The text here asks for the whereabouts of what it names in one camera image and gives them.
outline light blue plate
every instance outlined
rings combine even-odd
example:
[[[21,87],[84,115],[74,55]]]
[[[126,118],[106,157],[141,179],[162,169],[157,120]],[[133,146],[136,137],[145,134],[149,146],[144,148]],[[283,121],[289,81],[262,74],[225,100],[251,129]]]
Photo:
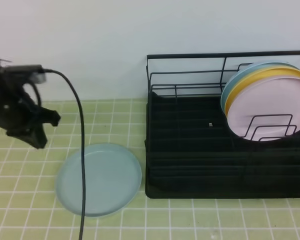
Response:
[[[226,83],[226,85],[224,86],[222,95],[221,95],[221,100],[220,100],[220,104],[221,104],[221,109],[223,112],[225,112],[225,105],[226,105],[226,101],[227,98],[232,90],[232,88],[245,76],[247,76],[248,74],[251,74],[254,71],[263,69],[263,68],[270,68],[273,66],[277,66],[277,65],[283,65],[283,66],[289,66],[295,69],[299,69],[294,65],[291,65],[290,63],[286,62],[286,61],[279,61],[279,60],[272,60],[272,61],[260,61],[260,62],[256,62],[253,64],[248,65],[246,68],[238,71],[235,75],[233,75],[229,81]]]
[[[142,172],[137,158],[125,147],[104,143],[85,148],[87,217],[101,217],[125,207],[137,194]],[[81,215],[81,150],[66,159],[55,181],[58,200]]]

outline grout line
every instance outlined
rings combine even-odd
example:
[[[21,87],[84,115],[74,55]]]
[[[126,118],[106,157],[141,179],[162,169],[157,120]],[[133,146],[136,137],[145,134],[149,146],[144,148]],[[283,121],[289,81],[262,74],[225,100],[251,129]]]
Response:
[[[113,106],[112,106],[112,115],[111,115],[111,123],[110,123],[110,131],[109,131],[109,136],[108,136],[108,143],[110,143],[110,135],[111,135],[111,131],[112,131],[112,124],[114,121],[114,113],[115,113],[115,105],[116,105],[116,101],[113,101]]]
[[[266,215],[266,219],[268,221],[268,225],[269,225],[269,228],[271,228],[271,223],[270,223],[270,218],[269,218],[269,213],[268,213],[268,209],[267,208],[267,205],[266,205],[266,201],[264,199],[262,199],[263,201],[263,206],[264,206],[264,209],[265,209],[265,215]],[[272,231],[272,228],[270,229],[270,233],[271,233],[271,238],[272,240],[275,240],[275,237],[274,237],[274,233]]]
[[[122,209],[121,211],[121,218],[120,218],[120,226],[119,226],[119,240],[122,239],[122,229],[123,229],[123,221],[124,221],[124,211],[125,209]]]
[[[245,232],[245,238],[246,238],[246,240],[249,240],[247,226],[246,226],[246,220],[245,220],[245,216],[244,216],[244,210],[242,208],[241,199],[239,199],[239,204],[240,204],[240,209],[241,209],[241,216],[242,216],[242,221],[243,221],[243,228],[244,228],[244,232]]]
[[[5,222],[5,220],[6,220],[6,217],[7,217],[8,210],[9,210],[9,208],[10,208],[12,199],[13,199],[13,197],[14,197],[14,195],[15,195],[15,192],[16,192],[16,189],[17,189],[17,185],[18,185],[18,182],[19,182],[19,180],[20,180],[21,173],[22,173],[22,171],[23,171],[23,169],[24,169],[24,166],[25,166],[26,159],[27,159],[27,157],[28,157],[29,151],[30,151],[30,147],[28,148],[28,151],[27,151],[27,153],[26,153],[26,155],[25,155],[25,157],[24,157],[24,160],[23,160],[21,169],[20,169],[20,171],[19,171],[19,176],[18,176],[18,178],[16,179],[16,182],[15,182],[15,185],[14,185],[14,188],[13,188],[13,192],[12,192],[12,194],[11,194],[11,196],[10,196],[9,203],[8,203],[8,205],[7,205],[7,207],[6,207],[6,210],[5,210],[5,213],[4,213],[4,216],[3,216],[3,219],[2,219],[1,225],[0,225],[0,233],[1,233],[2,227],[3,227],[3,225],[4,225],[4,222]]]
[[[48,234],[49,234],[49,230],[51,229],[51,222],[52,222],[52,217],[53,217],[53,214],[54,214],[54,209],[56,207],[56,203],[57,203],[57,197],[55,196],[54,201],[53,201],[52,211],[51,211],[50,218],[49,218],[49,223],[48,223],[48,226],[46,227],[44,240],[48,239]]]
[[[192,203],[192,214],[193,214],[193,226],[194,226],[194,240],[197,240],[197,224],[196,224],[196,215],[195,215],[195,203],[194,200],[191,199]]]
[[[215,199],[214,201],[215,201],[215,208],[216,208],[216,216],[218,218],[220,240],[223,240],[223,235],[222,235],[222,231],[221,231],[222,228],[221,228],[221,222],[220,222],[219,208],[218,208],[218,201],[217,201],[217,199]]]
[[[172,240],[172,233],[171,233],[171,204],[170,204],[170,198],[168,199],[168,209],[169,209],[169,239]]]
[[[290,206],[290,202],[289,202],[288,198],[286,198],[285,200],[286,200],[286,203],[288,204],[288,207],[289,207],[289,212],[291,214],[291,218],[292,218],[292,222],[293,222],[293,226],[294,226],[294,229],[295,229],[296,236],[297,236],[298,240],[300,240],[299,232],[297,230],[297,225],[296,225],[296,222],[295,222],[294,214],[293,214],[291,206]]]
[[[46,226],[2,226],[3,229],[47,229]],[[71,229],[72,226],[50,226],[49,229]],[[95,229],[96,226],[85,226],[85,229]],[[132,230],[143,230],[145,229],[144,226],[123,226],[122,229],[132,229]],[[120,226],[98,226],[98,229],[120,229]],[[151,230],[194,230],[194,227],[182,227],[182,226],[174,226],[174,227],[167,227],[167,226],[148,226],[147,229]],[[198,230],[219,230],[219,227],[201,227],[197,226],[196,229]],[[222,230],[244,230],[243,227],[221,227]],[[247,230],[295,230],[294,227],[247,227]]]

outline dish rack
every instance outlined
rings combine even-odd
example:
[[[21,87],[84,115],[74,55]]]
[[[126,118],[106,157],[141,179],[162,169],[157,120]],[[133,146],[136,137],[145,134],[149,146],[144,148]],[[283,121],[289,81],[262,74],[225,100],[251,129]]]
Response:
[[[294,128],[292,135],[273,141],[250,141],[228,127],[220,107],[226,84],[224,74],[231,58],[296,56],[300,51],[244,53],[156,54],[147,56],[148,100],[146,114],[145,193],[150,198],[300,198],[300,131],[291,125],[261,125]],[[223,59],[220,70],[151,72],[149,60]],[[217,82],[152,84],[155,75],[220,73]],[[215,89],[218,93],[179,94],[184,89]],[[160,94],[162,90],[174,94]],[[256,115],[256,118],[273,115]]]

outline white wall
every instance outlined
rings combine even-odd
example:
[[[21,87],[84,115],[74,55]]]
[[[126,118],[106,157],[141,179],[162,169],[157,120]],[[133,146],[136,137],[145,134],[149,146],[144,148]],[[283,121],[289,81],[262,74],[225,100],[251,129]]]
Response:
[[[300,50],[300,0],[0,0],[0,57],[82,99],[145,97],[146,55]],[[49,77],[43,99],[73,99]]]

